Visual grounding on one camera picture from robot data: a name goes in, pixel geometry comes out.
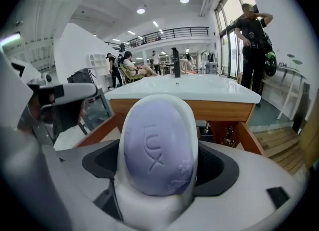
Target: chair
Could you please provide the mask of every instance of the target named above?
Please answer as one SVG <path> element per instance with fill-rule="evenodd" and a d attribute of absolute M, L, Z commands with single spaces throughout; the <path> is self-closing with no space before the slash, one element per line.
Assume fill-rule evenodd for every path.
<path fill-rule="evenodd" d="M 123 70 L 125 76 L 129 80 L 129 82 L 134 82 L 136 80 L 144 78 L 144 75 L 131 75 L 129 67 L 123 64 L 120 64 L 121 69 Z"/>

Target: white wall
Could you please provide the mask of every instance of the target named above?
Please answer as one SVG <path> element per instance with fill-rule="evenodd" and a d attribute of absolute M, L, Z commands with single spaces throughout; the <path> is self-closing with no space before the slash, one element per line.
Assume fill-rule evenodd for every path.
<path fill-rule="evenodd" d="M 60 38 L 54 40 L 54 59 L 60 83 L 74 72 L 87 68 L 88 54 L 107 54 L 118 56 L 119 52 L 74 23 L 68 23 Z"/>
<path fill-rule="evenodd" d="M 287 57 L 288 53 L 295 55 L 297 60 L 303 62 L 298 70 L 307 78 L 306 82 L 310 84 L 309 97 L 312 101 L 307 119 L 319 86 L 319 51 L 314 30 L 295 0 L 256 0 L 256 3 L 259 12 L 267 12 L 274 16 L 273 21 L 265 31 L 273 43 L 277 62 L 284 62 L 287 67 L 290 67 L 291 59 Z M 282 73 L 278 72 L 275 76 L 282 76 Z M 276 90 L 264 87 L 263 98 L 275 106 L 282 106 L 285 94 L 282 95 Z M 293 101 L 290 101 L 289 108 L 284 114 L 290 116 L 292 107 Z"/>

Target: wooden slat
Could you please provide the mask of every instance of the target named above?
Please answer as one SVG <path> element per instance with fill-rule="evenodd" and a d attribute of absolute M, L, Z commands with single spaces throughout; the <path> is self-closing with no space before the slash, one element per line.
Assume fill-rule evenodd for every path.
<path fill-rule="evenodd" d="M 294 175 L 304 164 L 304 160 L 301 159 L 290 171 L 288 171 L 291 175 Z"/>
<path fill-rule="evenodd" d="M 274 157 L 270 157 L 270 159 L 273 160 L 274 162 L 278 163 L 278 162 L 282 161 L 283 159 L 285 159 L 286 157 L 288 157 L 291 154 L 293 154 L 299 148 L 300 148 L 299 144 L 295 144 L 293 147 L 283 151 L 280 155 L 277 155 L 277 156 L 274 156 Z"/>
<path fill-rule="evenodd" d="M 276 146 L 284 144 L 285 142 L 291 141 L 291 140 L 293 140 L 293 139 L 295 139 L 297 137 L 298 137 L 297 134 L 289 134 L 289 135 L 284 136 L 282 138 L 279 138 L 277 140 L 270 141 L 270 142 L 267 143 L 267 145 L 268 145 L 269 148 L 274 148 Z"/>
<path fill-rule="evenodd" d="M 289 129 L 291 129 L 291 127 L 280 128 L 280 129 L 271 130 L 271 131 L 262 132 L 262 133 L 256 133 L 255 136 L 257 139 L 264 138 L 266 140 L 268 138 L 272 138 L 273 136 L 277 134 L 286 133 L 287 131 L 289 131 Z"/>
<path fill-rule="evenodd" d="M 299 155 L 297 158 L 295 158 L 292 162 L 290 162 L 286 167 L 285 170 L 286 171 L 290 171 L 294 166 L 296 166 L 296 164 L 301 161 L 303 159 L 302 155 Z"/>
<path fill-rule="evenodd" d="M 270 141 L 274 141 L 274 140 L 278 140 L 282 137 L 285 137 L 287 135 L 290 135 L 291 131 L 289 130 L 284 130 L 281 133 L 276 133 L 276 134 L 272 134 L 272 135 L 264 135 L 264 136 L 260 136 L 259 133 L 255 134 L 256 138 L 259 140 L 260 143 L 265 143 L 267 144 Z"/>
<path fill-rule="evenodd" d="M 292 139 L 290 141 L 287 141 L 287 142 L 283 143 L 280 146 L 277 146 L 275 148 L 270 148 L 270 149 L 265 151 L 266 156 L 267 157 L 274 156 L 274 155 L 276 155 L 276 154 L 278 154 L 278 153 L 290 148 L 291 146 L 297 144 L 298 141 L 299 141 L 299 138 L 295 138 L 295 139 Z"/>
<path fill-rule="evenodd" d="M 115 113 L 127 114 L 138 99 L 111 99 Z M 212 102 L 185 100 L 192 108 L 196 120 L 210 121 L 244 121 L 246 122 L 252 103 Z"/>
<path fill-rule="evenodd" d="M 265 156 L 265 151 L 244 122 L 238 122 L 231 137 L 236 144 L 240 142 L 245 151 Z"/>
<path fill-rule="evenodd" d="M 298 149 L 294 153 L 292 153 L 290 156 L 286 157 L 282 161 L 278 162 L 278 164 L 282 167 L 285 168 L 288 164 L 290 164 L 294 159 L 299 158 L 299 156 L 302 156 L 303 152 L 301 149 Z"/>

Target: man in black shirt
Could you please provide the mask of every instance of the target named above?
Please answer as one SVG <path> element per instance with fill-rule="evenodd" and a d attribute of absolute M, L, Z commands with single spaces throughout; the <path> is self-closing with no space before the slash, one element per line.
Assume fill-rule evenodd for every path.
<path fill-rule="evenodd" d="M 112 55 L 111 53 L 108 53 L 106 55 L 106 58 L 108 58 L 110 61 L 110 74 L 112 75 L 112 83 L 113 83 L 112 87 L 110 87 L 109 89 L 113 90 L 116 87 L 116 78 L 118 78 L 120 86 L 122 86 L 122 78 L 121 78 L 121 74 L 119 72 L 116 57 L 114 55 Z"/>
<path fill-rule="evenodd" d="M 242 10 L 245 18 L 239 19 L 235 27 L 236 35 L 244 41 L 244 72 L 241 85 L 250 87 L 254 71 L 252 90 L 258 93 L 265 67 L 263 28 L 272 21 L 273 16 L 268 13 L 254 13 L 254 8 L 249 4 L 243 4 Z"/>

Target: white countertop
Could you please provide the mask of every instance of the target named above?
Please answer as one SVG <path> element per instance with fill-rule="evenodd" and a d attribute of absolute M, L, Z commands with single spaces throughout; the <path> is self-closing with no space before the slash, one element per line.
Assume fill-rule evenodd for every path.
<path fill-rule="evenodd" d="M 153 94 L 174 95 L 182 100 L 259 103 L 260 95 L 218 75 L 147 77 L 111 92 L 106 99 L 141 99 Z"/>

